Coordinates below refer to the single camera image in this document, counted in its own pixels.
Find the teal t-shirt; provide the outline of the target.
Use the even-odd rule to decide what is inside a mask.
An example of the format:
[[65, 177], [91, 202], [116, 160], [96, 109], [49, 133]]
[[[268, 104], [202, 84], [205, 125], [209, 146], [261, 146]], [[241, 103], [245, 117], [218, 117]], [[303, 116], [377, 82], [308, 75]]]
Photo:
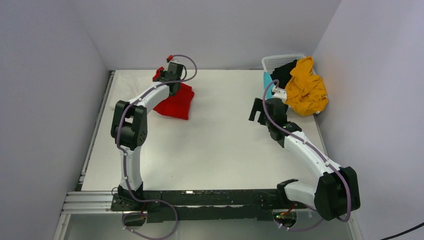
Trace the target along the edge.
[[265, 90], [265, 100], [272, 98], [272, 90], [275, 87], [275, 84], [273, 83], [273, 79], [268, 72], [263, 73], [263, 86]]

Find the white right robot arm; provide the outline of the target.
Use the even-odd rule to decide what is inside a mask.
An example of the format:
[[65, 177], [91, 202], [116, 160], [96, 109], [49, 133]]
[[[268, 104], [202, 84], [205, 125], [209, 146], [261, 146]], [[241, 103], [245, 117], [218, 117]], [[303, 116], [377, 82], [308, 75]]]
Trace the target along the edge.
[[248, 119], [254, 121], [259, 113], [258, 123], [307, 168], [317, 184], [308, 185], [294, 178], [283, 181], [277, 185], [276, 203], [282, 208], [301, 203], [315, 209], [326, 221], [347, 221], [361, 206], [356, 171], [340, 166], [319, 150], [299, 125], [288, 120], [287, 110], [279, 98], [255, 98]]

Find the black t-shirt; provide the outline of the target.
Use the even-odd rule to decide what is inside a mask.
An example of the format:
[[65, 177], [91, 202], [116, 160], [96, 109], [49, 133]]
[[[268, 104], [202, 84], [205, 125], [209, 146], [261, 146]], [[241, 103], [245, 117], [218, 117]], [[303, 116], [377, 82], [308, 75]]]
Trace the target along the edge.
[[281, 89], [285, 89], [288, 82], [291, 80], [292, 75], [291, 71], [296, 67], [297, 65], [297, 59], [295, 59], [292, 62], [289, 62], [285, 65], [282, 65], [280, 67], [277, 67], [274, 69], [274, 71], [270, 74], [272, 80], [278, 80], [278, 87]]

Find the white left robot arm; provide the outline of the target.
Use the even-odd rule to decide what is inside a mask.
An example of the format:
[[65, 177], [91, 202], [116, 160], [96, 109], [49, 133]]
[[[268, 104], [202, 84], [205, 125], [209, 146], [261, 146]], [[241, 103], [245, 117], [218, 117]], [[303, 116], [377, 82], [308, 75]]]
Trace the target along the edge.
[[176, 95], [186, 75], [183, 64], [170, 62], [167, 69], [161, 67], [156, 71], [145, 91], [115, 104], [110, 134], [121, 157], [118, 196], [131, 210], [139, 209], [144, 203], [140, 156], [148, 135], [148, 114], [159, 103]]

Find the folded white t-shirt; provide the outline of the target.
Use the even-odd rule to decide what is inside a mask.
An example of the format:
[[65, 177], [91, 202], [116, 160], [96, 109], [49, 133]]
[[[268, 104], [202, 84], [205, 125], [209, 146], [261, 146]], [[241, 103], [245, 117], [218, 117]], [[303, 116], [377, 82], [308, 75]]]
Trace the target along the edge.
[[153, 82], [151, 76], [135, 76], [130, 74], [115, 75], [109, 94], [108, 106], [115, 109], [118, 101], [128, 102], [147, 90]]

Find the white plastic laundry basket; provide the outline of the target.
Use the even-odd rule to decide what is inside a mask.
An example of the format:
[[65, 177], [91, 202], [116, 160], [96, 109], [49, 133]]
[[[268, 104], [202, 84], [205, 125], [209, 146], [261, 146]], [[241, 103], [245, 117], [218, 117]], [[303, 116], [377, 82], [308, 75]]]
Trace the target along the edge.
[[[269, 74], [271, 74], [275, 68], [281, 67], [294, 60], [303, 59], [305, 57], [306, 56], [301, 54], [283, 54], [283, 55], [266, 56], [262, 59], [263, 70], [264, 72], [268, 72]], [[273, 83], [275, 84], [275, 86], [278, 86], [279, 81], [276, 79], [276, 80], [273, 80]]]

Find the red t-shirt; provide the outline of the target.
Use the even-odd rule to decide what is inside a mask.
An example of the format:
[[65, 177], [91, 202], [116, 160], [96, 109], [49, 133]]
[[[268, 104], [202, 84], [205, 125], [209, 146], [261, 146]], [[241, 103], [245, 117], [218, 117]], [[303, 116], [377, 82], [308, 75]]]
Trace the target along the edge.
[[195, 93], [191, 86], [180, 83], [179, 90], [162, 100], [153, 110], [165, 117], [188, 120], [192, 99]]

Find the yellow t-shirt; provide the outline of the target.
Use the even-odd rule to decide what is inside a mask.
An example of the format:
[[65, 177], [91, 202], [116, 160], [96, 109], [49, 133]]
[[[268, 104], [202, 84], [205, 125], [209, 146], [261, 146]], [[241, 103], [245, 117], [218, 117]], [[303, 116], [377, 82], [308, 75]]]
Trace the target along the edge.
[[312, 56], [298, 60], [285, 86], [285, 104], [303, 117], [322, 112], [329, 103], [323, 78], [314, 73], [313, 66]]

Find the aluminium frame rail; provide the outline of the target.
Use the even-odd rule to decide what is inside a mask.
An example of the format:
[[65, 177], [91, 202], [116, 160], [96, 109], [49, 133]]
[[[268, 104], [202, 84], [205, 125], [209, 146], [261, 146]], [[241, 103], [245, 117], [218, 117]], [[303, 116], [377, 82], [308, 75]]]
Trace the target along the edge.
[[300, 208], [305, 208], [300, 200], [290, 200], [283, 189], [232, 189], [232, 190], [144, 190], [135, 195], [120, 196], [118, 193], [105, 191], [77, 191], [69, 192], [65, 198], [64, 209], [71, 210], [71, 205], [76, 204], [77, 209], [99, 209], [104, 203], [104, 209], [112, 212], [136, 211], [141, 208], [143, 201], [151, 200], [146, 210], [157, 210], [159, 200], [165, 201], [174, 207], [237, 207], [259, 206], [264, 210], [277, 210], [290, 207], [296, 203]]

